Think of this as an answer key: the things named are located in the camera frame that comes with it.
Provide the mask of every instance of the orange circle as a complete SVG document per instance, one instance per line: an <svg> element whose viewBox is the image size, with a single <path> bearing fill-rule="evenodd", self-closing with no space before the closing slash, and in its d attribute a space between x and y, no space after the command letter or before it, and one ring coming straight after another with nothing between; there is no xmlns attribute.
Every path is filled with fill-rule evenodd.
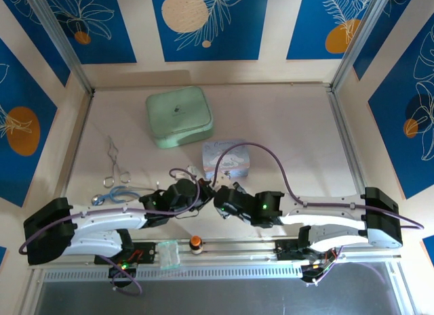
<svg viewBox="0 0 434 315"><path fill-rule="evenodd" d="M193 236L192 238L190 238L190 243L192 244L192 246L199 246L202 243L202 240L199 236Z"/></svg>
<svg viewBox="0 0 434 315"><path fill-rule="evenodd" d="M328 34L325 40L325 48L333 54L344 53L353 38L360 20L351 19L345 24L338 25Z"/></svg>
<svg viewBox="0 0 434 315"><path fill-rule="evenodd" d="M404 123L404 133L408 138L414 138L416 137L416 134L418 134L418 123L414 119L408 119Z"/></svg>
<svg viewBox="0 0 434 315"><path fill-rule="evenodd" d="M31 156L38 148L41 137L36 114L30 108L15 107L9 112L8 117L11 119L6 118L6 123L12 126L6 132L10 147L21 156Z"/></svg>
<svg viewBox="0 0 434 315"><path fill-rule="evenodd" d="M82 45L87 45L90 43L90 36L85 32L81 32L81 31L76 32L74 34L74 38L77 42L79 42Z"/></svg>

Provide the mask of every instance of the scissors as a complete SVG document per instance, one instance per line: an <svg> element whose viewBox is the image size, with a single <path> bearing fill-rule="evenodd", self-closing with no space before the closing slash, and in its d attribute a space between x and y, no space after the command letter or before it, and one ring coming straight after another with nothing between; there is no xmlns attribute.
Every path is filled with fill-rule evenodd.
<svg viewBox="0 0 434 315"><path fill-rule="evenodd" d="M119 150L116 148L115 143L113 142L111 136L108 135L107 137L108 137L107 155L111 159L112 167L111 167L111 176L104 178L103 185L105 188L111 188L113 185L115 185L115 170L119 174L119 179L121 180L121 183L124 184L130 183L131 174L129 173L129 171L124 171L123 173L121 173L119 165L117 164L117 154Z"/></svg>

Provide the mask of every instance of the green container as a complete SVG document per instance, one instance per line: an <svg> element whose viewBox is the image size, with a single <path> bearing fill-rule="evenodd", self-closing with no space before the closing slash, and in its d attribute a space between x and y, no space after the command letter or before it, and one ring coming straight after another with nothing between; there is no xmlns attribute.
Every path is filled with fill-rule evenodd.
<svg viewBox="0 0 434 315"><path fill-rule="evenodd" d="M157 93L146 99L149 127L159 148L171 148L212 136L214 119L199 87Z"/></svg>

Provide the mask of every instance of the white surface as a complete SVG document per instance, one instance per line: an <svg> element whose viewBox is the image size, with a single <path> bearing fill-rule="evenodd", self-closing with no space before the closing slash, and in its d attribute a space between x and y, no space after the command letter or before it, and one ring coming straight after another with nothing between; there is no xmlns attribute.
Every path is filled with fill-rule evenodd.
<svg viewBox="0 0 434 315"><path fill-rule="evenodd" d="M286 60L301 0L268 0L258 61L170 63L164 62L152 0L118 2L137 64L85 65L86 75L96 88L330 82L340 63L340 60Z"/></svg>
<svg viewBox="0 0 434 315"><path fill-rule="evenodd" d="M83 91L73 77L63 87L2 0L0 34L1 40L58 107L23 208L0 198L0 246L8 250L0 272L0 314L10 315L21 297L28 268L27 258L18 254L18 247L24 242L22 222L53 198Z"/></svg>
<svg viewBox="0 0 434 315"><path fill-rule="evenodd" d="M102 185L111 172L106 155L111 135L119 149L119 165L132 174L132 185L166 188L174 181L172 167L195 165L202 169L201 145L158 149L147 132L146 98L173 88L97 91L80 143L66 196L71 204L89 205L92 197L108 192ZM348 196L355 194L351 174L321 85L203 86L214 114L215 134L209 141L243 138L264 144L280 157L296 194ZM255 194L285 187L274 160L259 148L249 147L250 174L240 179ZM281 205L292 203L285 196ZM261 230L234 217L223 220L212 204L198 217L171 219L157 228L133 232L133 238L243 238L298 234L298 226Z"/></svg>
<svg viewBox="0 0 434 315"><path fill-rule="evenodd" d="M339 97L353 135L367 185L377 186L399 205L399 213L425 230L403 230L403 268L421 314L434 314L434 268L425 255L422 238L434 234L434 187L405 200L382 141L368 100L434 12L434 0L412 0L360 82L351 72Z"/></svg>

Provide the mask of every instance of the white table surface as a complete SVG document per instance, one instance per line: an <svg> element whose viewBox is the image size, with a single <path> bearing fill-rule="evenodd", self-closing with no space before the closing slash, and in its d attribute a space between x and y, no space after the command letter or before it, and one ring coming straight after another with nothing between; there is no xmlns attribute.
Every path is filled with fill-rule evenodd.
<svg viewBox="0 0 434 315"><path fill-rule="evenodd" d="M209 141L245 139L270 148L287 171L293 191L302 196L347 196L355 187L344 155L326 89L322 85L202 86L214 114L214 135ZM90 205L95 194L109 191L102 185L111 174L106 155L110 135L119 149L118 164L132 174L133 186L160 188L173 184L172 167L202 169L201 145L195 142L159 149L152 141L146 119L146 98L175 89L159 87L97 91L79 145L66 196L70 204ZM265 190L285 192L272 157L249 147L250 173L236 179L254 195ZM292 203L288 195L281 209ZM298 235L299 226L263 230L231 217L223 220L212 203L198 217L171 219L168 224L132 230L136 239L245 238Z"/></svg>

